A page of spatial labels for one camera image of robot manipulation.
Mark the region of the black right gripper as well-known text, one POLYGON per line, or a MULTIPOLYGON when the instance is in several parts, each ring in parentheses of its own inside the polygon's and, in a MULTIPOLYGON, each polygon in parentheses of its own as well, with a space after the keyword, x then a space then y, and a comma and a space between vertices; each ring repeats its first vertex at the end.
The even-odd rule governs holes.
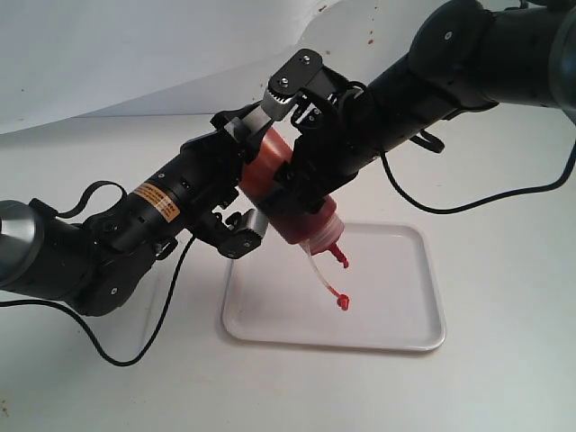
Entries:
POLYGON ((382 154, 376 114, 374 97, 358 81, 300 90, 290 118, 300 133, 292 160, 274 171, 258 209, 272 217, 319 213, 324 196, 350 183, 382 154))

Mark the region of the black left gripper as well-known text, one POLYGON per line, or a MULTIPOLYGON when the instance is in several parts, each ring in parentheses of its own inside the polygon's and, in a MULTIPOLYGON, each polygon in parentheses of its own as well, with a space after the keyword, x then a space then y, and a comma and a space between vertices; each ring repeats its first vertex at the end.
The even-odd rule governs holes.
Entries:
POLYGON ((181 209, 178 229, 197 234, 218 251, 228 230, 227 218, 216 209, 228 207, 238 197, 243 166, 258 156, 270 117, 259 103, 252 103, 215 113, 211 125, 214 131, 180 148, 175 158, 175 194, 181 209))

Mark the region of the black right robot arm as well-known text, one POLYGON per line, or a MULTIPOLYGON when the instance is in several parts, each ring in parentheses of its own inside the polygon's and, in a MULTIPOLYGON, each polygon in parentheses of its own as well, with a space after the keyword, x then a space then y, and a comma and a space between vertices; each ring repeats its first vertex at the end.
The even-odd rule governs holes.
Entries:
POLYGON ((420 26, 408 52, 369 84, 300 49, 271 76, 266 111, 289 115, 299 137, 260 208, 316 213, 366 165, 412 141, 439 153, 428 128, 499 104, 575 113, 575 4, 534 1, 492 12, 450 1, 420 26))

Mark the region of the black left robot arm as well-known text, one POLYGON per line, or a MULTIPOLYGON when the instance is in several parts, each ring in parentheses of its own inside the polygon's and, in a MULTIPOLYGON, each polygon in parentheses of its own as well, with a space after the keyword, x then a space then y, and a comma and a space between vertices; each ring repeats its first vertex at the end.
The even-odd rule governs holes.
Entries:
POLYGON ((211 123, 211 133, 188 140, 136 189, 81 223, 75 216, 95 184, 66 212, 36 199, 2 201, 2 289, 100 317, 131 297, 183 230, 231 259, 258 248, 266 224, 256 213, 223 218, 221 211, 238 197, 242 168, 256 158, 272 119, 252 103, 219 112, 211 123))

